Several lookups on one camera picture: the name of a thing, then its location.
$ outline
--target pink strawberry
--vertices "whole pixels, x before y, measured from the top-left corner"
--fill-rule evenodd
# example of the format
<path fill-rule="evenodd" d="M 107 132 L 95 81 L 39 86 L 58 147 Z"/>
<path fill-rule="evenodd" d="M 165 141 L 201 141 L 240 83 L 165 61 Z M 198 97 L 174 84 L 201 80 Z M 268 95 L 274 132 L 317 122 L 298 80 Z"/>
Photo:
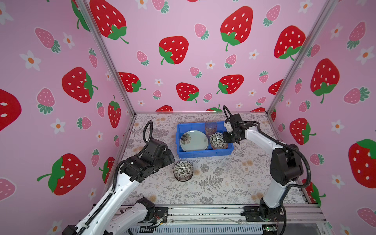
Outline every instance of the pink strawberry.
<path fill-rule="evenodd" d="M 345 101 L 346 103 L 354 105 L 354 104 L 357 104 L 359 101 L 363 102 L 366 99 L 368 99 L 370 93 L 371 92 L 365 87 L 362 87 L 360 89 L 355 87 L 355 88 L 351 89 L 343 97 L 343 101 Z"/>
<path fill-rule="evenodd" d="M 264 97 L 261 97 L 260 99 L 257 100 L 256 105 L 257 105 L 257 106 L 261 105 L 263 102 L 265 102 L 265 100 L 266 100 L 266 97 L 265 97 L 265 96 L 264 96 Z"/>
<path fill-rule="evenodd" d="M 93 65 L 93 67 L 96 68 L 97 64 L 98 64 L 98 60 L 97 60 L 97 57 L 96 57 L 96 54 L 95 54 L 93 48 L 89 49 L 89 60 L 90 60 L 91 64 Z"/>
<path fill-rule="evenodd" d="M 309 160 L 316 166 L 324 164 L 324 158 L 321 154 L 314 153 L 309 157 Z"/>
<path fill-rule="evenodd" d="M 87 117 L 83 117 L 83 118 L 80 117 L 79 119 L 77 119 L 76 124 L 78 128 L 84 129 L 84 130 L 87 130 L 91 127 L 91 121 Z"/>
<path fill-rule="evenodd" d="M 365 35 L 365 22 L 360 22 L 350 33 L 349 41 L 347 42 L 347 49 L 351 50 L 359 45 L 359 40 Z"/>
<path fill-rule="evenodd" d="M 154 99 L 159 100 L 161 96 L 162 96 L 162 94 L 161 94 L 160 90 L 156 90 L 156 91 L 153 92 L 153 98 Z"/>
<path fill-rule="evenodd" d="M 264 19 L 264 26 L 269 27 L 269 25 L 273 24 L 273 21 L 275 21 L 278 18 L 280 11 L 281 11 L 280 5 L 275 5 L 274 7 L 272 7 L 266 13 L 266 18 Z"/>
<path fill-rule="evenodd" d="M 93 167 L 97 166 L 98 162 L 99 162 L 99 150 L 98 149 L 94 149 L 93 155 L 91 156 L 91 165 L 93 165 Z"/>
<path fill-rule="evenodd" d="M 226 68 L 231 68 L 233 64 L 235 64 L 236 62 L 236 55 L 235 54 L 232 54 L 230 55 L 229 57 L 227 57 L 226 59 L 226 63 L 224 64 L 224 66 Z"/>
<path fill-rule="evenodd" d="M 203 101 L 204 101 L 205 103 L 207 103 L 207 102 L 209 102 L 209 101 L 211 100 L 211 98 L 212 98 L 212 94 L 211 94 L 211 93 L 208 93 L 208 94 L 206 94 L 206 95 L 204 96 Z"/>
<path fill-rule="evenodd" d="M 367 224 L 376 227 L 376 211 L 374 212 L 368 207 L 363 207 L 357 211 L 358 216 Z"/>
<path fill-rule="evenodd" d="M 52 106 L 55 105 L 55 98 L 48 88 L 43 88 L 36 96 L 36 100 L 39 103 L 37 105 L 39 112 L 47 115 L 47 113 L 50 114 L 53 111 Z"/>
<path fill-rule="evenodd" d="M 298 78 L 298 80 L 296 80 L 295 93 L 298 94 L 301 88 L 302 88 L 302 80 L 301 78 Z"/>
<path fill-rule="evenodd" d="M 265 83 L 269 78 L 268 72 L 266 72 L 266 71 L 262 71 L 259 76 L 260 76 L 259 80 L 262 83 Z"/>
<path fill-rule="evenodd" d="M 201 38 L 201 40 L 206 40 L 209 37 L 209 31 L 206 30 L 206 26 L 203 24 L 195 24 L 194 31 L 196 33 L 196 36 Z"/>
<path fill-rule="evenodd" d="M 309 100 L 306 100 L 305 102 L 303 101 L 300 105 L 299 105 L 299 111 L 301 112 L 305 112 L 307 111 L 307 109 L 309 109 L 311 106 L 311 103 Z"/>
<path fill-rule="evenodd" d="M 137 52 L 137 59 L 144 66 L 147 66 L 149 64 L 149 61 L 147 60 L 147 56 L 142 51 Z"/>
<path fill-rule="evenodd" d="M 308 57 L 314 57 L 320 51 L 320 46 L 315 44 L 311 47 L 307 53 Z"/>
<path fill-rule="evenodd" d="M 119 140 L 119 137 L 117 135 L 114 137 L 114 141 L 115 141 L 115 146 L 119 147 L 120 140 Z"/>
<path fill-rule="evenodd" d="M 0 202 L 16 192 L 16 185 L 7 178 L 0 177 Z"/>
<path fill-rule="evenodd" d="M 200 70 L 198 68 L 191 67 L 189 70 L 190 70 L 192 76 L 195 76 L 197 78 L 202 76 L 202 73 L 200 72 Z"/>
<path fill-rule="evenodd" d="M 59 54 L 60 53 L 60 45 L 57 40 L 54 40 L 52 34 L 45 29 L 41 29 L 39 27 L 35 28 L 35 35 L 39 38 L 42 45 L 45 48 L 51 49 L 52 52 Z"/>
<path fill-rule="evenodd" d="M 99 116 L 104 117 L 105 116 L 105 108 L 103 107 L 101 102 L 97 103 L 97 109 L 98 109 Z"/>
<path fill-rule="evenodd" d="M 283 132 L 285 130 L 285 124 L 284 123 L 281 123 L 279 126 L 278 126 L 278 130 L 280 132 Z"/>
<path fill-rule="evenodd" d="M 168 2 L 165 0 L 152 0 L 153 6 L 157 11 L 161 11 L 162 14 L 166 14 L 170 8 Z"/>

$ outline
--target pink wall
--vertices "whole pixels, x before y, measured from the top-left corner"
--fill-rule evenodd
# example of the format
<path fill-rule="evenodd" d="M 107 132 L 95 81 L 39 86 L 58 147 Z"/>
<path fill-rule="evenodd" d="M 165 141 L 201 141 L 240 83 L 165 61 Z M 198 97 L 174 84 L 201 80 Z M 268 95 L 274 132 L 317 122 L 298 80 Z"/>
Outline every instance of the pink wall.
<path fill-rule="evenodd" d="M 308 191 L 337 235 L 376 234 L 375 8 L 365 0 L 337 4 L 276 108 L 274 124 L 310 159 L 315 186 Z M 308 123 L 316 135 L 308 135 Z"/>
<path fill-rule="evenodd" d="M 280 85 L 278 81 L 284 78 L 292 63 L 289 57 L 278 57 L 284 53 L 285 47 L 302 45 L 303 34 L 310 32 L 325 1 L 273 0 L 254 1 L 252 4 L 243 0 L 143 0 L 143 4 L 133 0 L 88 2 L 115 66 L 123 73 L 135 111 L 154 112 L 165 105 L 174 111 L 205 111 L 218 108 L 218 105 L 220 109 L 226 105 L 237 111 L 267 109 L 274 98 L 269 90 L 273 92 L 275 83 Z M 113 24 L 116 25 L 114 30 L 111 28 Z M 235 39 L 227 36 L 228 32 L 235 32 Z M 225 50 L 227 42 L 233 44 L 228 45 L 228 51 Z M 159 46 L 166 59 L 161 56 Z M 263 71 L 268 74 L 260 78 Z M 222 93 L 219 81 L 226 85 L 232 77 L 235 84 L 230 82 L 232 86 L 222 88 L 228 94 Z M 177 92 L 178 84 L 182 96 Z"/>
<path fill-rule="evenodd" d="M 0 2 L 0 10 L 1 234 L 61 234 L 61 229 L 76 224 L 99 201 L 105 186 L 99 167 L 103 169 L 109 157 L 116 157 L 119 148 L 114 137 L 119 136 L 121 143 L 130 116 L 114 81 L 106 79 L 108 69 L 91 33 L 81 24 L 77 29 L 70 1 L 19 4 L 6 0 Z M 51 49 L 54 40 L 59 53 Z M 96 58 L 91 56 L 94 66 L 90 48 L 96 54 Z M 68 74 L 76 67 L 82 69 Z M 89 81 L 81 77 L 85 71 L 98 87 L 92 99 Z M 37 96 L 40 91 L 42 99 Z M 116 128 L 108 116 L 113 95 L 121 110 Z M 103 117 L 97 102 L 103 104 Z M 77 127 L 80 117 L 82 129 Z M 95 149 L 99 159 L 93 167 Z M 49 173 L 53 175 L 37 181 Z"/>

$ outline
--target red strawberry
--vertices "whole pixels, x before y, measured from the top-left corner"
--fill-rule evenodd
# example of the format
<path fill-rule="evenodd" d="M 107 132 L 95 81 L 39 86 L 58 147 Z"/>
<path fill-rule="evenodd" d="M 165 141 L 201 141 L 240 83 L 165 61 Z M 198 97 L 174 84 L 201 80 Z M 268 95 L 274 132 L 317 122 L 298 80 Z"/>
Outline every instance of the red strawberry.
<path fill-rule="evenodd" d="M 42 88 L 42 90 L 36 96 L 36 100 L 39 103 L 37 105 L 39 112 L 47 115 L 48 113 L 50 114 L 53 111 L 52 106 L 55 105 L 55 98 L 48 88 Z"/>
<path fill-rule="evenodd" d="M 260 106 L 263 102 L 265 102 L 265 100 L 266 100 L 266 97 L 265 97 L 265 96 L 259 98 L 259 99 L 257 100 L 257 102 L 256 102 L 256 105 L 257 105 L 257 106 Z"/>
<path fill-rule="evenodd" d="M 303 145 L 308 142 L 311 126 L 305 118 L 298 118 L 290 123 L 290 133 L 298 144 Z"/>
<path fill-rule="evenodd" d="M 222 110 L 219 109 L 220 106 L 221 106 L 221 105 L 218 105 L 218 108 L 213 107 L 213 108 L 207 109 L 206 111 L 207 111 L 207 112 L 222 112 Z"/>
<path fill-rule="evenodd" d="M 243 82 L 244 77 L 240 74 L 227 75 L 219 79 L 218 88 L 223 94 L 232 94 L 239 89 Z"/>
<path fill-rule="evenodd" d="M 300 105 L 299 105 L 299 111 L 301 112 L 305 112 L 307 111 L 307 109 L 309 109 L 311 106 L 311 103 L 309 100 L 306 100 L 305 102 L 303 101 Z"/>
<path fill-rule="evenodd" d="M 266 71 L 262 71 L 259 76 L 259 81 L 262 83 L 265 83 L 269 78 L 268 72 Z"/>
<path fill-rule="evenodd" d="M 147 60 L 147 56 L 142 51 L 137 52 L 137 59 L 143 66 L 147 66 L 149 64 L 149 61 Z"/>
<path fill-rule="evenodd" d="M 127 23 L 118 9 L 105 0 L 90 0 L 90 10 L 100 33 L 106 38 L 117 40 L 127 33 Z"/>
<path fill-rule="evenodd" d="M 195 76 L 197 78 L 201 77 L 202 76 L 202 73 L 200 72 L 200 70 L 198 68 L 195 68 L 195 67 L 191 67 L 190 68 L 190 72 L 191 72 L 191 75 L 192 76 Z"/>
<path fill-rule="evenodd" d="M 108 177 L 110 176 L 110 172 L 112 170 L 112 166 L 114 165 L 115 159 L 113 157 L 109 157 L 105 164 L 103 165 L 103 170 L 99 167 L 99 170 L 103 171 L 102 179 L 104 183 L 107 183 Z"/>
<path fill-rule="evenodd" d="M 119 75 L 127 92 L 137 92 L 139 89 L 146 90 L 146 88 L 141 88 L 141 81 L 136 75 L 123 72 L 119 72 Z"/>
<path fill-rule="evenodd" d="M 343 97 L 343 101 L 345 101 L 346 103 L 354 105 L 354 104 L 357 104 L 359 101 L 363 102 L 366 99 L 368 99 L 370 93 L 371 92 L 365 87 L 362 87 L 360 89 L 355 87 L 355 88 L 351 89 Z"/>
<path fill-rule="evenodd" d="M 273 83 L 272 85 L 270 85 L 269 89 L 268 89 L 268 92 L 272 95 L 276 95 L 278 90 L 279 90 L 279 87 L 281 86 L 283 82 L 283 79 L 279 80 L 278 82 L 276 83 Z"/>
<path fill-rule="evenodd" d="M 265 112 L 265 108 L 259 107 L 254 110 L 251 110 L 250 112 Z"/>
<path fill-rule="evenodd" d="M 376 188 L 376 142 L 364 139 L 351 145 L 349 161 L 356 181 L 367 188 Z"/>
<path fill-rule="evenodd" d="M 99 116 L 104 117 L 105 116 L 105 108 L 103 107 L 101 102 L 97 103 L 97 109 L 98 109 Z"/>
<path fill-rule="evenodd" d="M 281 11 L 280 5 L 275 5 L 274 7 L 272 7 L 266 13 L 266 18 L 264 19 L 264 26 L 269 27 L 269 25 L 273 24 L 273 21 L 275 21 L 278 18 L 280 11 Z"/>
<path fill-rule="evenodd" d="M 11 93 L 0 89 L 0 131 L 21 114 L 21 105 Z"/>
<path fill-rule="evenodd" d="M 93 65 L 93 67 L 96 68 L 97 64 L 98 64 L 98 60 L 97 60 L 97 57 L 96 57 L 96 54 L 95 54 L 93 48 L 89 49 L 89 60 L 90 60 L 91 64 Z"/>
<path fill-rule="evenodd" d="M 281 123 L 279 126 L 278 126 L 278 130 L 280 132 L 283 132 L 285 130 L 285 124 L 284 123 Z"/>
<path fill-rule="evenodd" d="M 86 174 L 85 165 L 75 155 L 64 154 L 52 165 L 52 173 L 45 174 L 38 179 L 40 181 L 46 176 L 51 176 L 48 180 L 48 187 L 55 195 L 64 195 L 76 187 Z"/>
<path fill-rule="evenodd" d="M 298 27 L 290 25 L 285 28 L 277 40 L 274 48 L 274 57 L 286 59 L 298 53 L 305 40 L 305 34 Z"/>
<path fill-rule="evenodd" d="M 115 146 L 119 147 L 120 140 L 119 140 L 119 137 L 117 135 L 114 137 L 114 141 L 115 141 Z"/>
<path fill-rule="evenodd" d="M 98 149 L 94 149 L 93 155 L 91 156 L 91 165 L 93 165 L 93 167 L 97 166 L 98 162 L 99 162 L 99 150 Z"/>
<path fill-rule="evenodd" d="M 314 153 L 309 157 L 309 160 L 316 166 L 324 164 L 324 158 L 321 154 Z"/>
<path fill-rule="evenodd" d="M 227 17 L 221 25 L 221 36 L 227 46 L 239 45 L 244 42 L 251 32 L 253 10 L 249 6 L 242 6 Z"/>
<path fill-rule="evenodd" d="M 170 64 L 180 64 L 187 54 L 188 41 L 183 36 L 164 38 L 159 42 L 159 54 Z"/>
<path fill-rule="evenodd" d="M 329 59 L 322 59 L 317 64 L 311 79 L 311 91 L 317 96 L 323 96 L 332 92 L 340 80 L 340 72 Z"/>
<path fill-rule="evenodd" d="M 160 90 L 156 90 L 153 92 L 153 98 L 156 100 L 159 100 L 161 98 L 162 94 Z"/>
<path fill-rule="evenodd" d="M 95 87 L 91 84 L 91 77 L 81 67 L 76 67 L 64 75 L 62 85 L 65 93 L 79 102 L 87 103 L 93 97 Z"/>
<path fill-rule="evenodd" d="M 119 125 L 121 109 L 120 109 L 119 103 L 116 102 L 115 100 L 115 95 L 114 95 L 114 100 L 111 101 L 110 104 L 108 105 L 107 113 L 108 113 L 108 118 L 110 119 L 110 123 L 112 127 L 116 128 L 117 125 Z"/>
<path fill-rule="evenodd" d="M 315 44 L 311 47 L 307 53 L 308 57 L 314 57 L 320 51 L 320 46 Z"/>
<path fill-rule="evenodd" d="M 209 38 L 209 31 L 206 30 L 206 26 L 203 24 L 195 24 L 194 32 L 196 33 L 197 37 L 201 38 L 201 40 L 206 40 Z"/>
<path fill-rule="evenodd" d="M 301 88 L 302 88 L 302 80 L 301 78 L 298 78 L 295 84 L 295 93 L 298 94 Z"/>
<path fill-rule="evenodd" d="M 42 45 L 47 48 L 51 49 L 52 52 L 59 54 L 60 53 L 60 45 L 57 40 L 54 40 L 52 34 L 45 29 L 41 29 L 39 27 L 35 28 L 35 35 L 38 37 L 39 41 L 41 41 Z"/>
<path fill-rule="evenodd" d="M 365 22 L 360 22 L 350 33 L 349 41 L 347 42 L 347 49 L 351 50 L 359 45 L 359 40 L 365 35 Z"/>
<path fill-rule="evenodd" d="M 371 225 L 372 227 L 376 227 L 376 211 L 373 212 L 373 210 L 371 210 L 370 208 L 363 207 L 359 209 L 357 213 L 364 222 Z"/>
<path fill-rule="evenodd" d="M 226 59 L 226 63 L 224 64 L 224 66 L 226 68 L 231 68 L 233 64 L 235 64 L 236 62 L 236 55 L 235 54 L 232 54 L 230 55 L 229 57 L 227 57 Z"/>
<path fill-rule="evenodd" d="M 197 88 L 197 86 L 181 82 L 176 85 L 176 91 L 180 99 L 184 101 L 195 100 L 197 103 L 196 98 L 199 95 L 199 89 Z"/>
<path fill-rule="evenodd" d="M 16 192 L 16 185 L 7 178 L 0 177 L 0 202 Z"/>
<path fill-rule="evenodd" d="M 169 105 L 164 105 L 156 110 L 156 112 L 173 112 L 173 109 Z"/>

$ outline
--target plate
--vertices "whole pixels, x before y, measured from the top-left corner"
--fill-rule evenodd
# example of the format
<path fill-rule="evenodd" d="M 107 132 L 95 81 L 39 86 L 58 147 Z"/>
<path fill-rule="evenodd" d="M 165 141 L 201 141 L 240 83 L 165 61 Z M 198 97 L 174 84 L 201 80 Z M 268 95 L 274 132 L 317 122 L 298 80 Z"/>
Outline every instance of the plate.
<path fill-rule="evenodd" d="M 186 152 L 206 150 L 209 146 L 209 140 L 201 131 L 190 130 L 180 138 L 180 146 Z"/>

